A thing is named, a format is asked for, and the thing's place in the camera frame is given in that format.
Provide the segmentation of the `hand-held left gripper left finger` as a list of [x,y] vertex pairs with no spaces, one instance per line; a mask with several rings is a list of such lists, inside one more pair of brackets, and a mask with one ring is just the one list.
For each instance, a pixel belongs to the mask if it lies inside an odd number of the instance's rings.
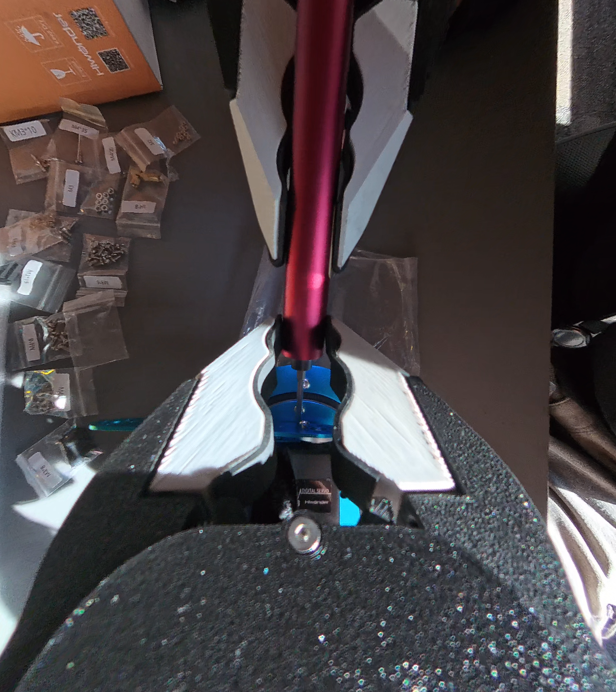
[[276,365],[276,330],[265,320],[200,373],[151,491],[204,491],[270,458],[274,426],[261,388]]

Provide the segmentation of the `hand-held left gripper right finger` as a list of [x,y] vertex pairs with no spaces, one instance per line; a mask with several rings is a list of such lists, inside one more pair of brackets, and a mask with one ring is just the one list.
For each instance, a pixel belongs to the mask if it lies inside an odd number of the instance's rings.
[[450,491],[455,481],[407,383],[407,372],[339,320],[336,360],[347,375],[341,445],[402,492]]

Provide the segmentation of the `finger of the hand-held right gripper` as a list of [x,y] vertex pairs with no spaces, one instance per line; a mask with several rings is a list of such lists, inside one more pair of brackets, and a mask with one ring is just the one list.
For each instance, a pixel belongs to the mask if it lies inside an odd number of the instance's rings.
[[362,236],[412,121],[407,99],[416,15],[416,1],[381,1],[355,22],[363,101],[350,130],[355,163],[343,196],[335,272]]
[[295,10],[286,1],[244,1],[236,95],[230,101],[254,211],[270,259],[286,262],[290,129],[282,107],[294,55]]

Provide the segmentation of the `magenta electric screwdriver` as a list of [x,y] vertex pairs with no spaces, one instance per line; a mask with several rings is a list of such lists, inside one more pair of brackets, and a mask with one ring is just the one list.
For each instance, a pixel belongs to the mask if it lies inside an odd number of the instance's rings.
[[303,379],[322,354],[332,229],[345,130],[354,3],[298,1],[291,153],[293,216],[282,347]]

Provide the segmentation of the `blue toy robot arm base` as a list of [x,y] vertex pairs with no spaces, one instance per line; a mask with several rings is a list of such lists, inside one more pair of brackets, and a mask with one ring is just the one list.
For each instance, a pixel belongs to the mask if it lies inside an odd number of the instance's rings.
[[268,399],[275,433],[276,475],[252,509],[258,523],[288,519],[297,511],[316,515],[319,524],[355,526],[361,510],[343,497],[333,479],[331,444],[340,404],[330,368],[314,365],[303,379],[302,411],[297,407],[297,371],[277,367]]

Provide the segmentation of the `clear plastic bag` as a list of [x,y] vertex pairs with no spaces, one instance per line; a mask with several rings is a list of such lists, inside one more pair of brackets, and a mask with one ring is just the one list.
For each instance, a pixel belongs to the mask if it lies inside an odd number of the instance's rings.
[[[263,250],[240,336],[282,312],[285,268]],[[356,248],[331,278],[328,313],[410,375],[420,372],[417,259]]]

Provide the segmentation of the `pile of small screw bags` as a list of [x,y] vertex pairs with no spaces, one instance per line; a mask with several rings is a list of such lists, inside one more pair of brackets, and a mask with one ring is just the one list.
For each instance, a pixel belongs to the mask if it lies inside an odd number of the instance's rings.
[[17,457],[41,498],[101,454],[76,419],[97,413],[93,370],[129,356],[118,308],[131,241],[160,238],[170,161],[199,138],[175,106],[119,132],[94,106],[60,107],[60,120],[0,126],[15,181],[46,180],[44,210],[10,212],[0,227],[0,286],[37,312],[9,325],[8,369],[25,413],[66,420]]

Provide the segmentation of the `orange and white cardboard box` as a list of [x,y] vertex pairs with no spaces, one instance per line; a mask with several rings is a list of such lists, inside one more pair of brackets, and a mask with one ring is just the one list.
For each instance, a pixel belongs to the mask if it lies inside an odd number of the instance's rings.
[[0,124],[162,88],[147,1],[0,1]]

